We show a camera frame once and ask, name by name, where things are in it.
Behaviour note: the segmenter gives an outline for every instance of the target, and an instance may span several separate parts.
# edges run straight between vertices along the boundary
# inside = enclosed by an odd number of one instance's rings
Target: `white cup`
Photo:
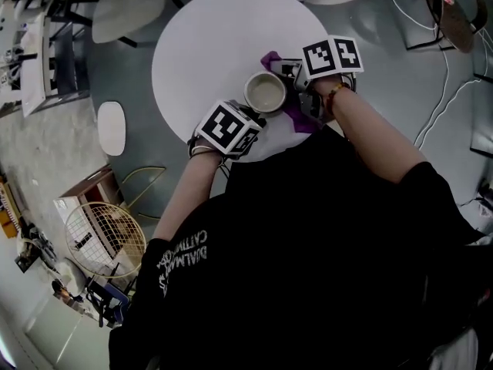
[[[286,86],[273,73],[260,71],[246,81],[244,94],[250,107],[258,113],[273,113],[286,100]]]

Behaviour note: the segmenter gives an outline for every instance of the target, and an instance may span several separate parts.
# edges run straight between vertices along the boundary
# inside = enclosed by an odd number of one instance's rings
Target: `round tabletop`
[[[220,99],[246,104],[243,86],[263,69],[269,51],[300,58],[302,48],[327,37],[317,17],[297,0],[192,0],[169,21],[153,58],[153,90],[165,121],[187,141]],[[285,113],[267,119],[242,160],[261,160],[306,133],[295,133]]]

